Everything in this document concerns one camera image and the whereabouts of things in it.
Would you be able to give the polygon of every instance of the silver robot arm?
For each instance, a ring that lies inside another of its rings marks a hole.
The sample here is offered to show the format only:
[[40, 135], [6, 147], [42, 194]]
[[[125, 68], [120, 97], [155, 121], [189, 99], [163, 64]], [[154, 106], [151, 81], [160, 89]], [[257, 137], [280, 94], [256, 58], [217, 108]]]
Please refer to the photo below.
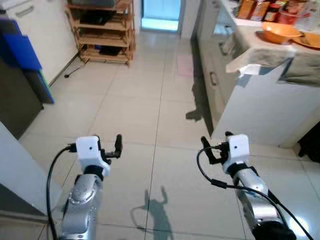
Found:
[[95, 240], [97, 211], [103, 180], [109, 175], [111, 160], [122, 152], [122, 137], [115, 141], [115, 151], [106, 153], [97, 136], [80, 137], [75, 142], [82, 175], [78, 175], [65, 205], [61, 240]]
[[[254, 167], [249, 164], [249, 139], [246, 135], [233, 135], [226, 132], [226, 142], [218, 146], [210, 146], [209, 142], [202, 137], [203, 151], [209, 158], [211, 165], [221, 163], [224, 173], [230, 175], [234, 186], [247, 187], [269, 197], [277, 203], [279, 200], [268, 189], [266, 183], [259, 177]], [[216, 158], [209, 148], [220, 150], [220, 157]], [[226, 188], [225, 182], [210, 179], [211, 184]], [[292, 230], [288, 228], [280, 210], [271, 204], [269, 200], [252, 191], [236, 189], [236, 194], [243, 206], [244, 217], [256, 240], [295, 240], [297, 239]]]

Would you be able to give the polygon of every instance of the tiled floor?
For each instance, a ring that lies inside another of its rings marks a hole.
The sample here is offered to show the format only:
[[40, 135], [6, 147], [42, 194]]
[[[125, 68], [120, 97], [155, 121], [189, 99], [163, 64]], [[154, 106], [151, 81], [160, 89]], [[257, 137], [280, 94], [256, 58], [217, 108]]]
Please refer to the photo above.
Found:
[[[191, 53], [187, 40], [142, 33], [130, 68], [89, 62], [70, 78], [60, 77], [52, 86], [56, 104], [45, 105], [20, 140], [47, 171], [56, 152], [78, 136], [98, 134], [111, 150], [116, 134], [123, 135], [122, 157], [104, 181], [98, 240], [253, 238], [234, 191], [211, 187], [196, 166], [200, 137], [209, 137], [206, 95], [200, 74], [177, 75], [178, 55]], [[320, 165], [291, 149], [250, 149], [268, 186], [320, 239]], [[64, 197], [79, 172], [75, 156], [65, 154], [54, 173]], [[208, 172], [231, 182], [221, 166]], [[8, 224], [0, 227], [1, 239], [19, 239], [10, 230], [22, 231], [25, 240], [47, 239], [45, 227], [40, 234], [38, 226]]]

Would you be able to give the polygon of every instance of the doorway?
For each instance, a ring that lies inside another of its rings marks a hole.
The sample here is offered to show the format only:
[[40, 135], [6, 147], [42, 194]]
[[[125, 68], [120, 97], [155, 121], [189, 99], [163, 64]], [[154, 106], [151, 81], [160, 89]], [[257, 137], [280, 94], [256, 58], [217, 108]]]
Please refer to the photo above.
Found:
[[179, 31], [181, 0], [142, 0], [144, 30]]

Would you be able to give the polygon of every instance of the wooden shoe rack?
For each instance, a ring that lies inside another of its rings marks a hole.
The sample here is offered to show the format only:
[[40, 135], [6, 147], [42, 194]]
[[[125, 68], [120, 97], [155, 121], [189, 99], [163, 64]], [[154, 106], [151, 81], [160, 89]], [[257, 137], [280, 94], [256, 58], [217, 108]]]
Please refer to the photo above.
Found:
[[[90, 10], [111, 11], [112, 17], [103, 25], [81, 23], [81, 16]], [[97, 60], [130, 65], [136, 49], [133, 0], [119, 0], [111, 8], [67, 4], [65, 11], [83, 61]], [[103, 46], [108, 46], [111, 50], [120, 49], [120, 52], [117, 55], [101, 54], [100, 49]]]

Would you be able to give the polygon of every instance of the plate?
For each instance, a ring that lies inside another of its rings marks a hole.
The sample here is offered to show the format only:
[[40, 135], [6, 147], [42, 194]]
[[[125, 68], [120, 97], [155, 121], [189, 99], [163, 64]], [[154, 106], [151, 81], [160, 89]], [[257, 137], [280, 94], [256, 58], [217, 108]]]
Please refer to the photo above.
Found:
[[292, 39], [297, 44], [320, 50], [320, 35], [304, 32], [303, 36], [294, 37]]

